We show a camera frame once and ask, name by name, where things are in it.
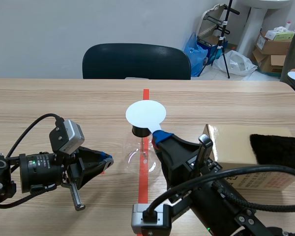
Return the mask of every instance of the white pedestal sink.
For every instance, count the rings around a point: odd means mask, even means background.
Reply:
[[[240,0],[240,2],[251,7],[251,11],[237,51],[246,57],[250,57],[264,21],[266,11],[268,9],[283,8],[292,2],[292,0]]]

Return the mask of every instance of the red tape line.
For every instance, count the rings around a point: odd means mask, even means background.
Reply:
[[[149,89],[143,90],[143,100],[149,100]],[[140,150],[139,203],[148,203],[148,137],[143,138],[143,150]]]

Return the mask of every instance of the cardboard box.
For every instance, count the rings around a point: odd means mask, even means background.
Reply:
[[[265,34],[265,38],[270,39],[272,41],[280,41],[280,40],[289,40],[294,37],[295,32],[275,32],[273,30],[268,30]]]
[[[283,70],[285,55],[264,55],[258,49],[252,52],[258,69],[270,76],[280,76]]]
[[[257,41],[257,49],[264,55],[286,55],[291,40],[272,41],[260,33]]]
[[[292,137],[287,128],[240,125],[207,124],[204,134],[213,140],[210,158],[217,161],[223,170],[258,165],[250,145],[251,134]],[[281,191],[295,181],[285,173],[265,172],[228,177],[226,180],[237,189]]]

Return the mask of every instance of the black office chair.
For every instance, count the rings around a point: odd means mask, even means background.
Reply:
[[[84,79],[125,79],[137,77],[160,80],[190,80],[188,56],[170,47],[135,44],[99,44],[83,58]]]

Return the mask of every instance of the tripod stand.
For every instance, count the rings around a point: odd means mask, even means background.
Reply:
[[[211,58],[214,56],[213,61],[212,61],[212,63],[211,63],[211,66],[213,66],[213,62],[215,61],[215,58],[216,58],[216,55],[217,55],[217,51],[218,51],[219,49],[222,49],[222,55],[223,55],[223,58],[224,58],[224,63],[225,63],[226,71],[227,71],[227,76],[228,76],[229,79],[231,78],[231,77],[230,77],[230,74],[229,74],[229,72],[228,72],[228,67],[227,67],[227,63],[226,63],[226,59],[225,59],[225,38],[226,38],[226,37],[225,37],[224,35],[225,35],[226,26],[227,26],[228,17],[229,17],[230,12],[232,12],[232,13],[234,13],[234,14],[236,14],[236,15],[239,15],[239,14],[240,14],[238,11],[236,11],[236,10],[234,10],[234,9],[231,9],[232,3],[233,3],[233,0],[230,0],[228,6],[224,5],[225,9],[227,9],[227,12],[226,12],[225,20],[224,20],[223,23],[222,23],[222,25],[223,25],[222,30],[221,30],[222,33],[221,33],[221,36],[220,36],[220,38],[219,38],[219,41],[218,41],[217,47],[215,48],[215,51],[214,51],[214,53],[211,55],[211,57],[207,60],[206,64],[203,66],[203,68],[202,68],[202,70],[201,70],[201,72],[200,72],[200,74],[199,74],[198,76],[201,75],[201,73],[203,72],[203,70],[205,69],[205,67],[208,65],[208,62],[209,62],[209,61],[211,60]]]

